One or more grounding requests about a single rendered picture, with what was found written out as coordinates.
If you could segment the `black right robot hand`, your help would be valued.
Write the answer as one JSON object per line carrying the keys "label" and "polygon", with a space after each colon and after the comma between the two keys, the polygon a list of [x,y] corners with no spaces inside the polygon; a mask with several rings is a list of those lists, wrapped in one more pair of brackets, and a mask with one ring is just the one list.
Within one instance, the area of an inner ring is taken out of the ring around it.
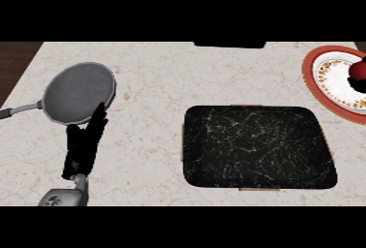
{"label": "black right robot hand", "polygon": [[349,84],[350,84],[352,88],[353,88],[358,92],[366,94],[366,78],[362,79],[362,80],[358,80],[358,79],[355,79],[355,78],[350,76],[350,74],[349,74],[348,81],[349,81]]}

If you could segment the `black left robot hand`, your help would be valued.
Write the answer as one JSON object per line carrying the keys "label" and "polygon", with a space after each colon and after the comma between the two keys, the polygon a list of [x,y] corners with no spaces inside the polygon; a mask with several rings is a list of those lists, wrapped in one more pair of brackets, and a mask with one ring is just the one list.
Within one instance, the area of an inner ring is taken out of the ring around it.
{"label": "black left robot hand", "polygon": [[82,129],[76,124],[67,127],[69,154],[63,173],[66,180],[72,180],[79,174],[89,175],[94,170],[98,146],[110,122],[107,115],[105,103],[101,103],[86,128]]}

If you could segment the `red tomato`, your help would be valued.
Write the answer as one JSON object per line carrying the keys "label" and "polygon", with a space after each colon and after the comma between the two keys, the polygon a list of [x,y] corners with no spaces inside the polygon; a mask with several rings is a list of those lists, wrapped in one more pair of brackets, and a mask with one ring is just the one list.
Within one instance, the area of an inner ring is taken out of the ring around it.
{"label": "red tomato", "polygon": [[355,63],[350,67],[349,73],[355,79],[358,80],[365,79],[366,78],[366,62],[361,61]]}

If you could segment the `white floral plate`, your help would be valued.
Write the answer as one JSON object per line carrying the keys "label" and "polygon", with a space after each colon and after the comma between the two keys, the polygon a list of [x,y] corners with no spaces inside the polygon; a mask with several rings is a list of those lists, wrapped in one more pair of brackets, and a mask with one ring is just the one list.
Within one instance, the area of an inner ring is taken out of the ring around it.
{"label": "white floral plate", "polygon": [[312,66],[317,85],[328,99],[349,111],[366,115],[366,94],[349,84],[349,68],[362,58],[342,51],[325,52]]}

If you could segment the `black marble tray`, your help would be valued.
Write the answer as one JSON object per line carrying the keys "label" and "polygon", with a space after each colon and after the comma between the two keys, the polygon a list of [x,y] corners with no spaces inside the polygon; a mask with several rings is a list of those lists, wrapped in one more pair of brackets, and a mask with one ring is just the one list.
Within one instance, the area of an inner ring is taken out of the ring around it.
{"label": "black marble tray", "polygon": [[184,175],[204,188],[334,188],[337,167],[315,113],[305,107],[191,107]]}

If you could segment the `red round placemat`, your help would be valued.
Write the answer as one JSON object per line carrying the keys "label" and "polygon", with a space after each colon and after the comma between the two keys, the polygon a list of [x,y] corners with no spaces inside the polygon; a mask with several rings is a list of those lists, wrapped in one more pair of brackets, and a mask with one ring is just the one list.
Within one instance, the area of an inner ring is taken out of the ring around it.
{"label": "red round placemat", "polygon": [[336,114],[339,115],[342,118],[345,118],[346,120],[366,125],[366,115],[355,113],[352,111],[349,111],[348,109],[342,108],[325,96],[325,94],[322,93],[317,82],[315,82],[315,78],[314,78],[314,73],[312,73],[312,66],[314,66],[314,62],[315,59],[318,58],[318,56],[321,54],[324,54],[325,52],[331,52],[331,51],[342,51],[342,52],[348,52],[352,53],[353,55],[358,55],[361,58],[364,58],[366,56],[366,53],[350,48],[346,46],[321,46],[317,49],[314,49],[305,56],[303,59],[303,65],[302,65],[302,73],[303,73],[303,79],[308,85],[308,88],[312,92],[312,95],[315,96],[317,100],[319,101],[319,103],[327,107],[327,109]]}

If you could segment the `grey frying pan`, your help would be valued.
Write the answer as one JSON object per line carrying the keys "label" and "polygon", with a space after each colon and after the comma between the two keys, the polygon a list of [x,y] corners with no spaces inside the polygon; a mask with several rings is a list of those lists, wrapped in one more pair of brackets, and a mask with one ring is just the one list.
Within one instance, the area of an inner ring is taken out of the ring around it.
{"label": "grey frying pan", "polygon": [[116,99],[117,81],[113,70],[101,63],[83,62],[67,67],[54,77],[42,100],[18,108],[0,109],[0,119],[17,113],[42,109],[58,124],[85,124],[105,103],[108,108]]}

